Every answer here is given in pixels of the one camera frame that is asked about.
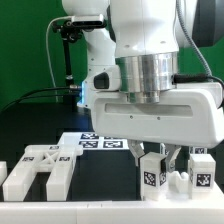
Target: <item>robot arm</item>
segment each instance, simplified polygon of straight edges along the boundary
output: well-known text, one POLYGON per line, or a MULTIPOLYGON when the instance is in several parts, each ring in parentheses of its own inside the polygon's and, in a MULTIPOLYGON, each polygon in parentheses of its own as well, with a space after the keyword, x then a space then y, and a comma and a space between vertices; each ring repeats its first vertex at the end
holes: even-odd
MULTIPOLYGON (((191 33, 197 1, 183 2, 191 33)), ((63 5, 68 13, 83 16, 105 15, 109 3, 64 0, 63 5)), ((95 30, 85 34, 89 55, 85 95, 91 96, 87 106, 94 130, 137 141, 207 148, 219 144, 224 138, 221 86, 173 83, 179 46, 186 45, 183 34, 176 40, 175 30, 180 32, 176 1, 111 0, 110 12, 116 50, 106 31, 101 38, 95 30), (109 79, 109 86, 117 81, 116 88, 95 88, 99 74, 103 79, 116 77, 109 79)))

